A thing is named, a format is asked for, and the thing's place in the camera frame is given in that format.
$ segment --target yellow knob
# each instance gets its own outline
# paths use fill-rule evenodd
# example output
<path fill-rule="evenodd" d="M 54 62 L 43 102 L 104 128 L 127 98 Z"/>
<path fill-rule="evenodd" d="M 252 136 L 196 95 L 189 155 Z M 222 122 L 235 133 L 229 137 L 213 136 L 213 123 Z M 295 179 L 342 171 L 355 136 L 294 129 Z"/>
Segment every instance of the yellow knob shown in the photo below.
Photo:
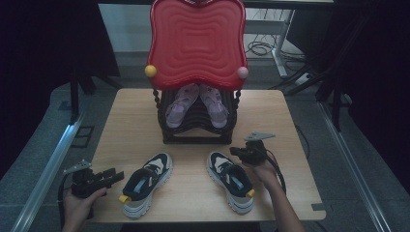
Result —
<path fill-rule="evenodd" d="M 157 68 L 155 68 L 155 66 L 149 65 L 145 67 L 145 74 L 148 77 L 154 77 L 157 74 Z"/>
<path fill-rule="evenodd" d="M 126 195 L 120 195 L 118 200 L 121 201 L 121 203 L 127 204 L 131 201 L 131 198 L 129 196 L 126 196 Z"/>
<path fill-rule="evenodd" d="M 251 189 L 250 191 L 247 192 L 247 197 L 248 198 L 253 198 L 255 195 L 255 190 Z"/>

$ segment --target pink ball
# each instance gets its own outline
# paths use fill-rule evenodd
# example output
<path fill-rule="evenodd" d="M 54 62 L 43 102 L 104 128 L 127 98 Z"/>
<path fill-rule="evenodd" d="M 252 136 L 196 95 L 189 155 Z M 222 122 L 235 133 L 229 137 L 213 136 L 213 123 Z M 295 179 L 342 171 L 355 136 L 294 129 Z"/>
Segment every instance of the pink ball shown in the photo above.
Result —
<path fill-rule="evenodd" d="M 241 77 L 242 79 L 245 79 L 248 77 L 249 71 L 246 67 L 241 67 L 238 69 L 238 75 L 239 77 Z"/>

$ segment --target sneaker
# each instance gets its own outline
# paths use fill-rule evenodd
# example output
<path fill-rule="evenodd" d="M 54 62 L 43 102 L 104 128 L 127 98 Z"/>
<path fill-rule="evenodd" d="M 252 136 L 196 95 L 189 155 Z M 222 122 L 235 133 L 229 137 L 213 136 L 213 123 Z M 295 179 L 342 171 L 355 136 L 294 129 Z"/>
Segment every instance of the sneaker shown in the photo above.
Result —
<path fill-rule="evenodd" d="M 167 153 L 160 153 L 148 160 L 141 169 L 130 177 L 120 196 L 125 203 L 124 214 L 130 218 L 139 218 L 151 206 L 155 189 L 163 186 L 171 176 L 172 159 Z"/>
<path fill-rule="evenodd" d="M 240 215 L 248 213 L 253 208 L 254 190 L 245 170 L 219 152 L 212 152 L 207 163 L 211 178 L 225 188 L 232 210 Z"/>
<path fill-rule="evenodd" d="M 227 122 L 228 110 L 222 104 L 220 91 L 208 85 L 201 84 L 199 87 L 199 96 L 208 109 L 212 125 L 216 128 L 223 128 Z"/>
<path fill-rule="evenodd" d="M 196 101 L 199 95 L 199 87 L 197 84 L 189 84 L 182 87 L 177 95 L 175 101 L 166 109 L 165 117 L 166 124 L 170 128 L 178 128 L 190 106 Z"/>

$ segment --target red plastic panel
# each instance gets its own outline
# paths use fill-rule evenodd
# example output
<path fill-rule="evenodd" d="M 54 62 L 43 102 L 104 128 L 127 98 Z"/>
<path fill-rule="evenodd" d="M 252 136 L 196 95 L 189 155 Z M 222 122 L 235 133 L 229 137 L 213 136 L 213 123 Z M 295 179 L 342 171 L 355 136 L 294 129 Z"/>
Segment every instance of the red plastic panel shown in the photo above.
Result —
<path fill-rule="evenodd" d="M 157 0 L 151 8 L 153 41 L 149 78 L 159 90 L 204 83 L 226 91 L 241 89 L 237 70 L 247 67 L 245 8 L 240 0 Z"/>

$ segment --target light wood tabletop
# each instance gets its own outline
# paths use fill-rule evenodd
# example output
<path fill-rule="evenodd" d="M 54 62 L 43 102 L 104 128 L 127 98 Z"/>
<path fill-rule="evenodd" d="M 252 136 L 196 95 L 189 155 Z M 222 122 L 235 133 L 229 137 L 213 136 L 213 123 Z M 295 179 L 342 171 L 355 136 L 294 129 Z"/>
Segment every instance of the light wood tabletop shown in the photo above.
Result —
<path fill-rule="evenodd" d="M 119 90 L 92 161 L 94 172 L 115 167 L 125 179 L 108 190 L 94 206 L 94 222 L 193 222 L 275 220 L 268 192 L 249 171 L 256 194 L 254 208 L 237 215 L 228 206 L 225 191 L 208 176 L 206 159 L 219 151 L 234 162 L 229 147 L 245 147 L 244 137 L 253 131 L 274 133 L 264 139 L 266 149 L 278 160 L 287 186 L 287 197 L 301 220 L 319 220 L 322 200 L 295 130 L 282 92 L 242 90 L 238 121 L 229 145 L 163 144 L 151 89 Z M 118 200 L 131 174 L 157 153 L 168 153 L 174 163 L 170 179 L 154 192 L 145 216 L 130 219 Z"/>

